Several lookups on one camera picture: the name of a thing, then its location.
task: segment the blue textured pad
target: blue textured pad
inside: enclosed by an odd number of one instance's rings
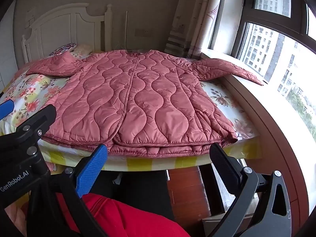
[[[102,145],[93,152],[89,162],[77,177],[76,191],[80,198],[82,195],[89,193],[106,160],[107,148]]]
[[[14,110],[13,100],[7,100],[0,104],[0,120],[8,116]]]

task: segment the wooden floor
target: wooden floor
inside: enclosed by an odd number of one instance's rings
[[[176,222],[192,237],[205,236],[201,219],[211,215],[199,168],[169,170],[168,189]]]

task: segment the white wardrobe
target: white wardrobe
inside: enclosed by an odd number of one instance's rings
[[[0,22],[0,92],[9,84],[18,67],[13,47],[13,14],[16,0]]]

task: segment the bedsheet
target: bedsheet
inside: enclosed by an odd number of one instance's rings
[[[42,74],[26,76],[28,68],[20,70],[4,90],[0,103],[12,99],[14,111],[0,121],[0,135],[15,132],[18,125],[35,114],[43,104],[66,84],[69,78],[51,77]],[[260,139],[247,114],[232,95],[221,85],[220,79],[201,81],[209,97],[217,104],[223,114],[233,123],[238,142],[224,148],[228,155],[236,158],[260,158]],[[78,161],[91,153],[84,150],[66,148],[39,140],[39,147],[48,162],[65,166],[75,166]],[[210,163],[208,154],[174,158],[137,158],[109,156],[104,170],[112,171],[150,171],[197,166]]]

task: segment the bed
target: bed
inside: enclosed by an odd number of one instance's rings
[[[88,3],[67,4],[43,14],[31,26],[31,36],[22,36],[25,62],[48,56],[54,49],[68,44],[90,45],[94,51],[110,51],[112,32],[112,9],[102,16],[90,16],[86,12]],[[15,131],[26,118],[36,113],[41,106],[54,96],[69,80],[68,77],[51,77],[42,74],[26,76],[27,69],[21,69],[5,89],[0,102],[12,99],[14,112],[0,121],[0,134]],[[221,85],[221,80],[201,82],[202,88],[223,114],[233,123],[238,142],[225,147],[225,151],[236,158],[259,158],[260,143],[258,132],[243,109],[232,95]],[[90,152],[66,148],[39,141],[46,161],[64,166],[75,166],[78,161],[89,156]],[[190,156],[174,158],[137,158],[110,156],[103,169],[112,171],[148,171],[182,168],[210,163],[209,156]]]

